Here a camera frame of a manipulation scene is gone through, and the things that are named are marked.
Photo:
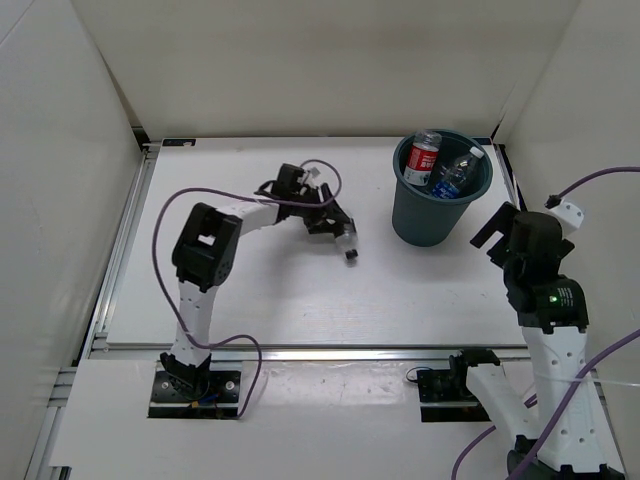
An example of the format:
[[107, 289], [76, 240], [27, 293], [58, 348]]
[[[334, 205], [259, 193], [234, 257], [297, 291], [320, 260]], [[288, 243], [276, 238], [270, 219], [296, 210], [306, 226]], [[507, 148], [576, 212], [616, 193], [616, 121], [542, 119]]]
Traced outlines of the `black label plastic bottle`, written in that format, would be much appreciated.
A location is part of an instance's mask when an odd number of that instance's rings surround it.
[[349, 265], [355, 264], [359, 256], [355, 221], [350, 218], [346, 223], [336, 224], [334, 239], [345, 262]]

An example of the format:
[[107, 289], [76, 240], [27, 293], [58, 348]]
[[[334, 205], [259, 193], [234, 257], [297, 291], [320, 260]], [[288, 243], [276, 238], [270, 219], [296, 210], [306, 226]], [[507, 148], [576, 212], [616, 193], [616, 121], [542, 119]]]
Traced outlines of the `blue label Aquafina bottle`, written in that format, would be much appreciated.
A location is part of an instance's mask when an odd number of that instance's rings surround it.
[[484, 152], [471, 147], [470, 150], [444, 164], [438, 173], [429, 194], [439, 199], [456, 199], [474, 178], [476, 167], [484, 157]]

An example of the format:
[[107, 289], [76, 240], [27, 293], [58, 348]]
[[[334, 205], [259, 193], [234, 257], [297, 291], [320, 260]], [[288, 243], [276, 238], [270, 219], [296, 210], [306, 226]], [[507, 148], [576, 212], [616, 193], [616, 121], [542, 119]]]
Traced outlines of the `red label plastic bottle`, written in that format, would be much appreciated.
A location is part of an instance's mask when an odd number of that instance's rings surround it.
[[416, 187], [424, 187], [435, 166], [442, 136], [440, 133], [423, 129], [413, 136], [411, 149], [404, 170], [404, 179]]

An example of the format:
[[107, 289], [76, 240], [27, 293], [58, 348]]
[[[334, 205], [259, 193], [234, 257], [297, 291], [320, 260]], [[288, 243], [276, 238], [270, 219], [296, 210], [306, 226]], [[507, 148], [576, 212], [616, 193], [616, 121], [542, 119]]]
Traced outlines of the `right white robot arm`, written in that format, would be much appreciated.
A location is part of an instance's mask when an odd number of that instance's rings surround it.
[[476, 398], [509, 451], [511, 479], [622, 479], [597, 437], [601, 410], [586, 383], [596, 365], [586, 358], [589, 324], [584, 291], [561, 274], [574, 245], [561, 222], [547, 213], [504, 203], [472, 238], [503, 272], [507, 300], [517, 315], [533, 368], [536, 405], [513, 390], [490, 349], [466, 349], [450, 359], [449, 387], [460, 399]]

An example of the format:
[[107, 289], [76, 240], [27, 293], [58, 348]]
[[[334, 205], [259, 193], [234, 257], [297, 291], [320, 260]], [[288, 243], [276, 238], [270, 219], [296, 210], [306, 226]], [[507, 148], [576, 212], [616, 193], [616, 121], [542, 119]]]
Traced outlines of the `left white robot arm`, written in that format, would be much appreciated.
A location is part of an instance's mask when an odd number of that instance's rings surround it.
[[251, 197], [229, 194], [226, 207], [202, 202], [192, 207], [171, 254], [179, 298], [168, 304], [176, 317], [176, 336], [160, 356], [172, 386], [187, 400], [200, 401], [212, 392], [211, 352], [217, 347], [209, 339], [213, 307], [242, 236], [295, 217], [309, 234], [331, 236], [347, 263], [356, 261], [355, 221], [339, 205], [338, 189], [316, 183], [320, 164], [283, 164]]

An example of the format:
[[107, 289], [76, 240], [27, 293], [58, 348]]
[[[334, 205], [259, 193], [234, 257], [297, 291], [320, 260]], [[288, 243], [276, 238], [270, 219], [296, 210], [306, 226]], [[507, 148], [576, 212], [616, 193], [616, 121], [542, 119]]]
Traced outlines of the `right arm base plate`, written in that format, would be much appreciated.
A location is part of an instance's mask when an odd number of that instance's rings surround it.
[[449, 369], [417, 366], [405, 374], [405, 381], [418, 389], [422, 423], [481, 423], [489, 416], [477, 398], [459, 385], [460, 378]]

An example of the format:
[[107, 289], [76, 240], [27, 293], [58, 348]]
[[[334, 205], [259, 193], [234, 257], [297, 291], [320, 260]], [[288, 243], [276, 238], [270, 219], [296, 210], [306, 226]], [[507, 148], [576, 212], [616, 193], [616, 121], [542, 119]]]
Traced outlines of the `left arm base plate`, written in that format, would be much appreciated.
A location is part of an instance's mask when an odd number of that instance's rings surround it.
[[212, 362], [195, 392], [179, 387], [156, 365], [147, 417], [150, 419], [234, 420], [240, 410], [240, 390], [245, 380], [241, 362]]

